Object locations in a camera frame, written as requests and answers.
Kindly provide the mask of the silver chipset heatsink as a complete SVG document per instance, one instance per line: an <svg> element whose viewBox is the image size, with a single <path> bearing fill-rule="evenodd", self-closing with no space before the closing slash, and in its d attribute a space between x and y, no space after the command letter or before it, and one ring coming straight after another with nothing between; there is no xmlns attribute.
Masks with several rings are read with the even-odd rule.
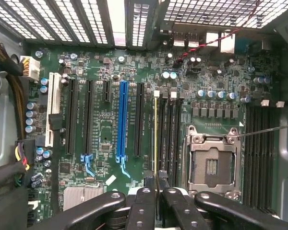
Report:
<svg viewBox="0 0 288 230"><path fill-rule="evenodd" d="M63 191L63 211L103 194L101 187L67 187Z"/></svg>

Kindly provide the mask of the silver CPU socket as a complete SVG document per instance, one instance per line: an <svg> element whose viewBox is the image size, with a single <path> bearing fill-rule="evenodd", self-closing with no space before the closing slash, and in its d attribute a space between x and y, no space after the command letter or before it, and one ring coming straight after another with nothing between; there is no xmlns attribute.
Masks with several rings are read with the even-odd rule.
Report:
<svg viewBox="0 0 288 230"><path fill-rule="evenodd" d="M212 192L240 200L241 140L237 128L230 128L227 134L205 134L190 125L186 128L184 150L189 163L189 196Z"/></svg>

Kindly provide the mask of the green motherboard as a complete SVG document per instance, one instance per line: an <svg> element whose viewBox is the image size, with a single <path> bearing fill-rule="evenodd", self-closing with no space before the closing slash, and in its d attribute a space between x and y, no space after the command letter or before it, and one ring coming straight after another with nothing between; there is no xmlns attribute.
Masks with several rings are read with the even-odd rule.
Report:
<svg viewBox="0 0 288 230"><path fill-rule="evenodd" d="M74 48L44 48L36 52L41 56L40 80L49 79L49 73L61 75L60 113L49 115L53 130L53 147L45 147L48 93L40 92L41 83L31 86L27 106L26 132L35 140L35 165L29 188L27 226L32 227L63 211L63 191L67 187L101 187L103 193L120 191L129 193L144 187L144 178L154 173L154 97L157 97L157 126L159 127L159 98L184 99L181 107L180 155L178 186L187 189L189 163L185 156L186 128L194 125L205 134L227 134L230 128L245 134L247 106L258 107L262 130L262 107L276 107L279 98L277 74L279 55L274 51L251 52L248 48L236 54L219 53L210 47L183 57L177 50L78 50ZM167 71L177 73L177 78L163 79ZM69 79L78 82L77 120L74 154L66 154L66 114L68 107ZM81 162L83 152L83 120L86 82L94 81L94 108L92 114L91 168L95 176L85 171ZM111 81L110 103L102 101L103 81ZM121 81L127 81L128 111L126 124L125 165L131 176L122 174L116 163L119 92ZM134 156L134 127L136 89L144 83L144 116L141 136L141 156ZM252 114L254 128L254 110ZM252 138L252 187L253 187L253 136ZM241 137L241 198L244 204L245 137ZM260 208L261 136L259 140L258 204ZM167 167L166 138L166 172ZM105 181L115 175L116 180L107 186Z"/></svg>

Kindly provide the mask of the long black expansion slot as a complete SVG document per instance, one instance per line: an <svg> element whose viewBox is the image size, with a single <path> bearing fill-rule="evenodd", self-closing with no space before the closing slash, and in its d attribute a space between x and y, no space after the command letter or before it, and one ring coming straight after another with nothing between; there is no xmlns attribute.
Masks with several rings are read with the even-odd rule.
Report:
<svg viewBox="0 0 288 230"><path fill-rule="evenodd" d="M78 82L76 79L69 79L68 107L66 114L66 137L65 147L66 154L74 154L75 131L77 120L77 103L78 103Z"/></svg>
<svg viewBox="0 0 288 230"><path fill-rule="evenodd" d="M136 110L134 127L134 156L141 156L141 136L143 133L143 115L144 115L144 83L138 83L136 89Z"/></svg>
<svg viewBox="0 0 288 230"><path fill-rule="evenodd" d="M92 114L94 108L94 81L86 82L86 92L84 101L84 120L83 120L83 152L81 154L81 162L84 163L85 171L91 177L95 176L95 172L91 168L92 153Z"/></svg>

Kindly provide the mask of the blue expansion slot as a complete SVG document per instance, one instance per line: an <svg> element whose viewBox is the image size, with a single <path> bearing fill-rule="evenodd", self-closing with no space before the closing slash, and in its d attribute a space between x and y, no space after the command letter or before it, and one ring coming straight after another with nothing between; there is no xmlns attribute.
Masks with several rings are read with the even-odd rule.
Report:
<svg viewBox="0 0 288 230"><path fill-rule="evenodd" d="M130 178L126 171L125 165L125 143L126 143L126 124L128 111L128 91L129 85L127 81L121 81L119 92L119 111L118 111L118 132L117 132L117 150L116 163L120 165L122 174Z"/></svg>

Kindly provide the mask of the short black expansion slot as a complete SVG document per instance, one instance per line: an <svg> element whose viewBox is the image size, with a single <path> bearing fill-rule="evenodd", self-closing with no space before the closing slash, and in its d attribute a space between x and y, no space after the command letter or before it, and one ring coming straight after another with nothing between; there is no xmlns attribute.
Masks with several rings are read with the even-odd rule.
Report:
<svg viewBox="0 0 288 230"><path fill-rule="evenodd" d="M102 101L110 103L111 100L111 81L103 81Z"/></svg>

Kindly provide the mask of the thin metal locking lever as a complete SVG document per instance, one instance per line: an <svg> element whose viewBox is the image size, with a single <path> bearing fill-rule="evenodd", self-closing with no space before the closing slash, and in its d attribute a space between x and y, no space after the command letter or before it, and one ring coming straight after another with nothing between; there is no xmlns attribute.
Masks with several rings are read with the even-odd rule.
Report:
<svg viewBox="0 0 288 230"><path fill-rule="evenodd" d="M268 128L268 129L264 129L264 130L260 130L260 131L254 131L254 132L245 133L245 134L240 134L240 135L230 135L230 134L227 134L227 135L225 135L225 137L226 137L226 138L230 138L230 137L233 137L233 138L241 138L241 137L247 137L247 136L262 134L262 133L266 133L266 132L273 132L273 131L277 131L277 130L281 130L281 129L287 129L287 128L288 128L288 125L285 125L285 126Z"/></svg>

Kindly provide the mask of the white PCI expansion slot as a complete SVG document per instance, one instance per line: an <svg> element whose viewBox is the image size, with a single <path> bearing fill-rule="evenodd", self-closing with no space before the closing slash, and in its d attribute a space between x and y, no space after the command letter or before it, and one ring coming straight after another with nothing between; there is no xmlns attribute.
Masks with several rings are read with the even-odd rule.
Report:
<svg viewBox="0 0 288 230"><path fill-rule="evenodd" d="M49 115L60 113L61 75L59 73L49 73L48 83L48 103L45 131L45 147L53 147L53 130L50 127Z"/></svg>

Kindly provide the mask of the grey metal PC case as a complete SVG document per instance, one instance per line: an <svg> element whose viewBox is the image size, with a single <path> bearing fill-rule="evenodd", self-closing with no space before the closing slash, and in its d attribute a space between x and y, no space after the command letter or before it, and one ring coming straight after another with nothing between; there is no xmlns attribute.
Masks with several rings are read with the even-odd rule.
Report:
<svg viewBox="0 0 288 230"><path fill-rule="evenodd" d="M288 125L288 99L280 96L288 0L0 0L0 230L30 230L34 166L26 171L14 150L16 141L31 139L27 106L30 88L40 79L23 77L20 56L40 61L38 50L65 47L166 49L187 57L205 47L220 53L224 32L236 36L234 54L248 48L279 55L276 107L279 126ZM288 128L279 130L281 138L288 140Z"/></svg>

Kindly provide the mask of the white power connector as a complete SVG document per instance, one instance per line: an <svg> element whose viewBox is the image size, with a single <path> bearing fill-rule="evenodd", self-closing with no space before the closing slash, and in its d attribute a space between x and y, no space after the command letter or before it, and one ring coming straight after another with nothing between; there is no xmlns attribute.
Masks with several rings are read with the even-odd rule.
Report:
<svg viewBox="0 0 288 230"><path fill-rule="evenodd" d="M23 64L23 77L38 82L40 74L40 61L31 56L20 56L20 63Z"/></svg>

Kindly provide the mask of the silver network port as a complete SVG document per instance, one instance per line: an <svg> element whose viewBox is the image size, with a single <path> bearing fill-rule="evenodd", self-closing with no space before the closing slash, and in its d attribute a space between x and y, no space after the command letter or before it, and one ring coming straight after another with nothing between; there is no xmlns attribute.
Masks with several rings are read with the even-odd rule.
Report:
<svg viewBox="0 0 288 230"><path fill-rule="evenodd" d="M225 37L220 41L220 52L221 53L230 53L234 54L235 53L235 34L230 35L229 33L222 33L222 37Z"/></svg>

